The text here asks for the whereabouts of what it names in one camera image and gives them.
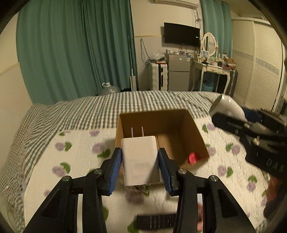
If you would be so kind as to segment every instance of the picture frame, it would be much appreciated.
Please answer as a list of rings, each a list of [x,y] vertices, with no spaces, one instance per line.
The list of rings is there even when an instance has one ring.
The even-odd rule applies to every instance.
[[[204,60],[207,60],[209,58],[209,52],[206,50],[201,50],[201,55]]]

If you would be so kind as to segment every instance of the plastic bag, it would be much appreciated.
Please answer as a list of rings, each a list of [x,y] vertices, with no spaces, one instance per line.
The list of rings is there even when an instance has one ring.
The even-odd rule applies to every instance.
[[[100,92],[100,96],[121,92],[120,88],[118,88],[116,86],[111,86],[110,83],[102,83],[102,87],[103,87],[103,89]]]
[[[161,59],[162,57],[165,58],[164,54],[154,53],[154,54],[151,56],[151,59],[152,59],[152,60],[155,60],[155,61],[158,61],[158,60]]]

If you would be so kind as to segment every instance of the green leaf pattern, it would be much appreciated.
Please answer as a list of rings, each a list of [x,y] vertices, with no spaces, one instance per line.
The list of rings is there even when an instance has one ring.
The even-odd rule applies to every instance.
[[[257,178],[256,178],[256,176],[251,175],[251,176],[248,177],[248,181],[249,181],[249,182],[257,183]]]
[[[101,158],[107,158],[109,156],[110,156],[110,149],[109,148],[97,155],[97,157],[101,157]]]
[[[143,192],[144,193],[144,195],[146,195],[146,196],[150,196],[150,186],[148,185],[148,186],[146,186],[146,189],[148,190],[148,193],[145,193],[145,192]]]
[[[93,171],[93,170],[95,170],[95,168],[90,169],[87,174],[89,174],[89,173],[90,173],[91,171]]]
[[[267,195],[267,190],[265,189],[264,191],[263,191],[263,193],[262,193],[262,197],[264,197],[264,196],[266,196]]]
[[[227,144],[227,145],[225,146],[225,150],[226,150],[227,152],[229,152],[229,151],[231,150],[232,146],[233,146],[233,143]]]
[[[72,144],[70,143],[70,142],[65,142],[65,151],[68,151],[68,150],[70,150],[71,149],[71,147],[72,147]]]
[[[202,126],[202,130],[203,130],[204,132],[208,133],[208,129],[207,129],[207,127],[206,127],[206,124],[204,124],[204,125]]]
[[[103,206],[103,214],[104,214],[104,219],[105,221],[108,219],[108,209]]]
[[[63,169],[66,171],[67,174],[70,173],[71,167],[70,167],[70,165],[68,163],[63,162],[63,163],[60,163],[60,165],[63,167]]]
[[[230,177],[233,174],[233,170],[231,167],[227,168],[226,178]]]
[[[133,221],[131,222],[131,224],[128,225],[127,231],[128,231],[129,233],[139,233],[139,230],[138,230],[138,229],[135,229],[135,220],[133,220]]]

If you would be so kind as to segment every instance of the sliding closet door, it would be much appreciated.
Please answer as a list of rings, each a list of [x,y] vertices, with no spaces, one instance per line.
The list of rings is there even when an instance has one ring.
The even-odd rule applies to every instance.
[[[256,61],[246,106],[271,110],[280,85],[282,72],[282,44],[275,30],[254,22]]]
[[[254,39],[252,22],[233,20],[232,58],[236,62],[238,79],[233,98],[240,105],[244,104],[251,77]]]

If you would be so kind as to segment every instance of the television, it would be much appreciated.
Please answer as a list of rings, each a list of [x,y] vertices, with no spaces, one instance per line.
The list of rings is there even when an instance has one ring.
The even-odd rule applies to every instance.
[[[182,24],[164,23],[164,42],[200,47],[200,29]]]

